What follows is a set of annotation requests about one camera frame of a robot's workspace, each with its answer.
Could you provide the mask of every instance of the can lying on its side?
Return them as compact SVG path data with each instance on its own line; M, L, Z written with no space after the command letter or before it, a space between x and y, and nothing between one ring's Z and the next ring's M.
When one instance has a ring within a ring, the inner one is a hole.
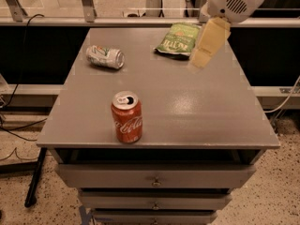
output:
M86 49L86 58L96 66L115 69L120 69L125 62L125 56L120 50L96 45Z
M117 93L112 100L115 132L121 143L134 143L142 136L142 104L130 91Z

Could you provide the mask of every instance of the speckled floor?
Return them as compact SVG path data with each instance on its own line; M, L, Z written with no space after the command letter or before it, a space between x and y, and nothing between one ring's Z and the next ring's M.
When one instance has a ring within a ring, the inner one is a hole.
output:
M31 117L31 121L42 118ZM218 211L212 225L300 224L300 112L290 112L277 125L281 148L268 150L260 158L256 173L232 193L232 201ZM41 127L18 131L18 134L35 139ZM0 131L0 141L0 158L9 155L15 147L20 158L38 156L34 142L25 142L4 131ZM20 161L13 155L0 164L15 162ZM55 164L52 156L46 156L37 187L37 203L29 209L24 207L24 201L31 175L0 178L0 224L81 224L77 191L66 187L57 176Z

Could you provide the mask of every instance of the green chip bag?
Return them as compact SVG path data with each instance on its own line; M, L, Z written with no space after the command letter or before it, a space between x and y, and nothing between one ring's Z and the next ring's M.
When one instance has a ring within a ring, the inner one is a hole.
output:
M195 46L199 30L200 27L194 24L175 23L156 50L160 53L184 55L188 58Z

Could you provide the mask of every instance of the table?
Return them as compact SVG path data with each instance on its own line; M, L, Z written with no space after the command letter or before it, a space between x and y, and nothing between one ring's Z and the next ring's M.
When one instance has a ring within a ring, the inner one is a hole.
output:
M103 223L207 224L277 135L226 43L205 69L154 53L168 28L93 28L37 145ZM92 66L89 45L121 49L124 67ZM143 134L116 139L113 96L136 93Z

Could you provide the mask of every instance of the gray tabletop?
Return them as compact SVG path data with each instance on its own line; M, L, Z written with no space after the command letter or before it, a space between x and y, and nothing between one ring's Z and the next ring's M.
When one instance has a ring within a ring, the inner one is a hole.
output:
M229 44L205 69L154 53L168 28L91 29L64 90L39 135L49 148L216 148L279 147L276 134L254 96ZM121 49L120 70L92 66L89 45ZM142 102L143 134L120 143L111 113L113 96L124 90Z

